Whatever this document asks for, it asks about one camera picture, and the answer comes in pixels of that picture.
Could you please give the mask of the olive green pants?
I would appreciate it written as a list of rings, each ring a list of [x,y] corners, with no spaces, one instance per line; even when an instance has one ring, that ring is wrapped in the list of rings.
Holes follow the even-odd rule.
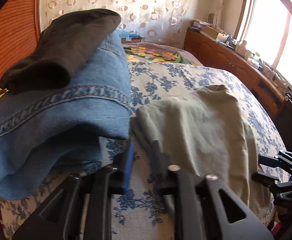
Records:
[[[131,127],[145,152],[158,141],[181,168],[216,174],[258,217],[269,209],[269,191],[251,178],[261,169],[253,129],[225,85],[141,106]]]

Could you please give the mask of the blue floral bedspread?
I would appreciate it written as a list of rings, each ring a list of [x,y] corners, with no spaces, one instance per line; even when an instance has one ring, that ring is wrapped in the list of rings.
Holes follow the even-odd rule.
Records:
[[[265,226],[275,216],[269,190],[250,181],[257,155],[285,150],[269,115],[255,96],[225,70],[178,63],[130,61],[131,112],[137,110],[146,138],[161,145],[176,137],[168,154],[196,174],[214,173],[246,203]],[[155,128],[155,125],[173,125]],[[149,161],[138,141],[127,194],[112,197],[112,239],[174,239],[173,218],[153,190]],[[0,200],[4,235],[11,239],[37,206],[67,175],[49,176],[22,200]]]

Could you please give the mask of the wooden sideboard cabinet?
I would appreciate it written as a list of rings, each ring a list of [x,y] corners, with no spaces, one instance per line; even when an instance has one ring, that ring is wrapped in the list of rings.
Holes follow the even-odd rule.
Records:
[[[190,28],[186,31],[183,49],[206,67],[226,70],[235,75],[257,98],[270,117],[292,117],[292,102],[262,72],[251,66],[233,50]]]

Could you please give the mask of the folded blue jeans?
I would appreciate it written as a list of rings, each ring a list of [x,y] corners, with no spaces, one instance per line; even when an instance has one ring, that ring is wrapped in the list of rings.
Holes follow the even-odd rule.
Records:
[[[126,139],[130,74],[121,38],[108,35],[62,89],[0,98],[0,197],[33,194],[53,172],[101,166],[101,138]]]

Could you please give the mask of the colourful floral blanket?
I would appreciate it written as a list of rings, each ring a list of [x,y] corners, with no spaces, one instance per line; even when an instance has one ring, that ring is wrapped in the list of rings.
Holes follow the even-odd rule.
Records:
[[[128,61],[168,62],[202,66],[202,63],[190,52],[183,49],[154,43],[123,44]]]

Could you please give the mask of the cardboard box on sideboard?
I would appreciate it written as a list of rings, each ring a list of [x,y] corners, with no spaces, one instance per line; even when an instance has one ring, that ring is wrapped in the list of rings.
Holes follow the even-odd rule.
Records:
[[[202,29],[202,32],[208,35],[209,37],[211,37],[212,39],[218,40],[221,42],[225,42],[228,38],[228,35],[222,34],[209,26],[205,26]]]

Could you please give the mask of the cardboard box with blue items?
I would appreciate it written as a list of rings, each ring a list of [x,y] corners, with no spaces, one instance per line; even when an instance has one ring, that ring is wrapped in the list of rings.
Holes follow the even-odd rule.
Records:
[[[138,42],[142,42],[143,37],[141,37],[139,34],[137,33],[129,33],[123,29],[116,29],[118,35],[121,38],[121,42],[122,44],[126,44],[126,43],[138,43]]]

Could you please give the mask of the folded black garment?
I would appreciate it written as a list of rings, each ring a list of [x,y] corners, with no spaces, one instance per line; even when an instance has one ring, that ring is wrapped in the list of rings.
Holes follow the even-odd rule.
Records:
[[[41,33],[33,52],[6,70],[0,88],[19,94],[66,87],[120,22],[121,16],[108,9],[60,16]]]

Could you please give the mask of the wooden slatted wardrobe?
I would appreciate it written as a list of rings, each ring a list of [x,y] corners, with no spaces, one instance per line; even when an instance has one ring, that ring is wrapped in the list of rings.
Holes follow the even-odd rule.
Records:
[[[0,78],[35,49],[39,36],[39,0],[0,0]]]

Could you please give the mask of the circle pattern sheer curtain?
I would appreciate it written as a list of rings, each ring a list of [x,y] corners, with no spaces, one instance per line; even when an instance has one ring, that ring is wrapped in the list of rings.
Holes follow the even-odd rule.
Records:
[[[144,42],[181,47],[191,0],[39,0],[40,28],[73,11],[109,9],[120,14],[119,29]]]

